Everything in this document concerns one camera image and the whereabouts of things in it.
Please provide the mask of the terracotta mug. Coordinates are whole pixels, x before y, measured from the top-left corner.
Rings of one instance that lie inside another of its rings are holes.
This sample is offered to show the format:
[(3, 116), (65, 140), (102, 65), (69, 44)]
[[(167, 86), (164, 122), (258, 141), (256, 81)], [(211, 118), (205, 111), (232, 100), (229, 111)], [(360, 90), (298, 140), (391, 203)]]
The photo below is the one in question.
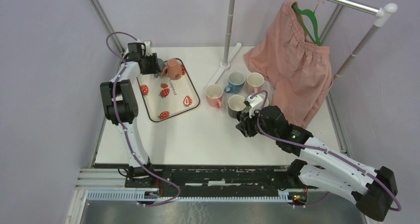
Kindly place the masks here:
[(171, 80), (179, 80), (183, 76), (180, 62), (176, 58), (167, 60), (161, 72), (161, 76)]

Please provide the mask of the black mug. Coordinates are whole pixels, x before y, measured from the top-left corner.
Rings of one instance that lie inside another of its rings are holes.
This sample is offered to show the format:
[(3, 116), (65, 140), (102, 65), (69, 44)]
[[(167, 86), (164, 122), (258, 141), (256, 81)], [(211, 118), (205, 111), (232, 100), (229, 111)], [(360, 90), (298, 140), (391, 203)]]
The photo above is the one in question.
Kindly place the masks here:
[(232, 95), (228, 100), (228, 114), (231, 118), (236, 118), (241, 113), (246, 105), (245, 98), (241, 95)]

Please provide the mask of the light pink mug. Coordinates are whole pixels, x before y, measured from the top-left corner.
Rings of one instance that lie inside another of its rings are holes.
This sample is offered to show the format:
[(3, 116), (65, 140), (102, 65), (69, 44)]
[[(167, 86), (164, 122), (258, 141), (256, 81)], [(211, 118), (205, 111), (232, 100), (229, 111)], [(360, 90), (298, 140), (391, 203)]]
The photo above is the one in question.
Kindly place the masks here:
[(246, 78), (246, 92), (248, 95), (261, 90), (264, 84), (264, 77), (257, 72), (250, 73)]

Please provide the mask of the blue mug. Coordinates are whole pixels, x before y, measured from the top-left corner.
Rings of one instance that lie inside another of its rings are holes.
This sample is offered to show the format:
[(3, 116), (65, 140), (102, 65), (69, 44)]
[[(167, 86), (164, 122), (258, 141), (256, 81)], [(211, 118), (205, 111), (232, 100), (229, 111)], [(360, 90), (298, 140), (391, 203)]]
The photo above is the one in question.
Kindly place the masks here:
[(235, 71), (228, 76), (228, 85), (224, 88), (225, 93), (238, 94), (245, 83), (245, 75), (239, 71)]

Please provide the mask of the salmon pink mug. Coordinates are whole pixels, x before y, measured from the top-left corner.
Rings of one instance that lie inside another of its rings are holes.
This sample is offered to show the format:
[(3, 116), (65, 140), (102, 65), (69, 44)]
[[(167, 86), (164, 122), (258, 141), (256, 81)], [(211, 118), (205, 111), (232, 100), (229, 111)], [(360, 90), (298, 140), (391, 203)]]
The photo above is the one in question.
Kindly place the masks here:
[(208, 85), (205, 91), (207, 103), (213, 107), (221, 109), (223, 108), (223, 88), (220, 85), (212, 84)]

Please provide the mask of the grey-blue mug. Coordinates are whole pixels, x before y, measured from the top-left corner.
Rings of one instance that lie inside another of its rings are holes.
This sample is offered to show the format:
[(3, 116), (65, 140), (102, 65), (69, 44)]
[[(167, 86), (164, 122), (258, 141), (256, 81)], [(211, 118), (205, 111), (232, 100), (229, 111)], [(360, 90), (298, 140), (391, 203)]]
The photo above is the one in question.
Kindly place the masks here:
[(163, 69), (165, 67), (165, 62), (161, 58), (158, 58), (157, 61), (158, 61), (159, 69), (160, 69), (159, 76), (161, 76), (162, 75), (162, 72), (163, 72)]

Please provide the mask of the yellow mug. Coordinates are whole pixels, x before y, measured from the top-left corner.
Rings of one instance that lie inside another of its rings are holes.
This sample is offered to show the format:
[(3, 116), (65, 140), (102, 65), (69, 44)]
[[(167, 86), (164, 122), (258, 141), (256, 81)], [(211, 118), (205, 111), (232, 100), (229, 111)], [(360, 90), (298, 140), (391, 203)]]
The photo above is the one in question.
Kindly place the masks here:
[(267, 97), (265, 94), (263, 94), (263, 93), (259, 94), (259, 96), (260, 96), (260, 97), (262, 98), (262, 100), (263, 100), (263, 107), (265, 108), (265, 107), (269, 106), (269, 100), (268, 100), (268, 97)]

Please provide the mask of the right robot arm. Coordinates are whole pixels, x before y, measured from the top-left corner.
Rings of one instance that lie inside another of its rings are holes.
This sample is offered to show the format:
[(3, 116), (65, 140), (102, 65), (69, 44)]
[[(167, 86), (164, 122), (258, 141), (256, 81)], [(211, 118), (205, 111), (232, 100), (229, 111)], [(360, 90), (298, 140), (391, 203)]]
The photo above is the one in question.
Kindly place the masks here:
[(283, 151), (298, 157), (298, 169), (286, 174), (292, 188), (313, 186), (345, 198), (365, 216), (384, 221), (388, 211), (401, 211), (395, 175), (387, 167), (359, 163), (321, 142), (302, 127), (289, 124), (276, 106), (254, 114), (237, 112), (236, 128), (245, 136), (264, 135)]

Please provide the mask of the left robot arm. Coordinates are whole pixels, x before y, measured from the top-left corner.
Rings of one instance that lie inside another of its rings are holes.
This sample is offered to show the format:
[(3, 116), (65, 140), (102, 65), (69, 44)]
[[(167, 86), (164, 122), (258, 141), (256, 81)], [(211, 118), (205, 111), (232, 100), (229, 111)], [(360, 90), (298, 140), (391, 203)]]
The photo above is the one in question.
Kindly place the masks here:
[(152, 187), (160, 176), (153, 172), (140, 138), (137, 125), (139, 107), (132, 85), (140, 74), (158, 71), (157, 55), (151, 52), (151, 42), (136, 41), (128, 44), (117, 74), (109, 82), (100, 84), (105, 117), (117, 126), (129, 157), (126, 179), (137, 181), (143, 188)]

